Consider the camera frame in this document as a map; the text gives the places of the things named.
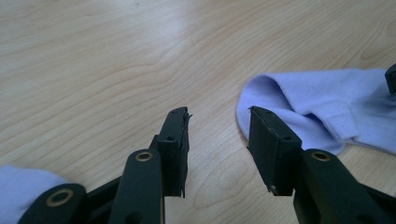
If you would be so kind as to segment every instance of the fabric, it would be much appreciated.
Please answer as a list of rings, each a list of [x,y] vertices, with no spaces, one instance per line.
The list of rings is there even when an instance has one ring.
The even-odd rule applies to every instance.
[[[18,223],[38,196],[64,183],[64,179],[44,170],[0,167],[0,224]]]
[[[384,69],[263,74],[242,90],[236,117],[248,139],[253,105],[278,114],[303,140],[303,149],[338,154],[345,143],[396,153],[396,96]]]

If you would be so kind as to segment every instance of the sock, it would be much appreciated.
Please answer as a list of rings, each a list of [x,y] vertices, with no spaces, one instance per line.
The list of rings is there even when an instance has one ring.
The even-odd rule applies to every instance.
[[[0,167],[0,224],[18,223],[38,196],[65,182],[44,170]]]
[[[242,90],[236,117],[248,139],[253,105],[278,114],[303,140],[303,149],[338,154],[345,143],[396,153],[396,96],[384,69],[263,74]]]

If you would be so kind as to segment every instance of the wooden table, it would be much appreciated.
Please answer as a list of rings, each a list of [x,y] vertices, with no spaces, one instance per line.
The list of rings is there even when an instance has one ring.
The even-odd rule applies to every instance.
[[[187,198],[167,223],[296,223],[292,198],[267,192],[235,107],[264,72],[388,68],[392,0],[2,0],[0,165],[42,168],[92,190],[149,146],[186,105]],[[396,158],[348,146],[339,158],[395,195]]]

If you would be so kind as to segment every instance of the screw hole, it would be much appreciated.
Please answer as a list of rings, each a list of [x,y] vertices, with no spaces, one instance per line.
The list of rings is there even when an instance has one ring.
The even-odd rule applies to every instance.
[[[132,212],[125,218],[125,224],[139,224],[143,219],[140,212]]]
[[[311,156],[318,161],[330,161],[332,159],[329,155],[323,152],[313,152]]]
[[[60,189],[48,197],[46,205],[48,207],[57,207],[67,203],[73,197],[73,194],[74,192],[71,189]]]
[[[137,161],[149,161],[152,158],[152,153],[151,152],[141,152],[136,155],[136,160]]]

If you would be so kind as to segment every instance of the wood grain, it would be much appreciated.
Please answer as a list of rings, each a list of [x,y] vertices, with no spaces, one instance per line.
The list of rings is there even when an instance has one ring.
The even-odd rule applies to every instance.
[[[391,0],[2,0],[0,165],[42,168],[95,189],[186,105],[187,198],[168,223],[296,223],[266,191],[235,121],[264,72],[395,63]],[[396,193],[396,158],[348,146],[357,179]]]

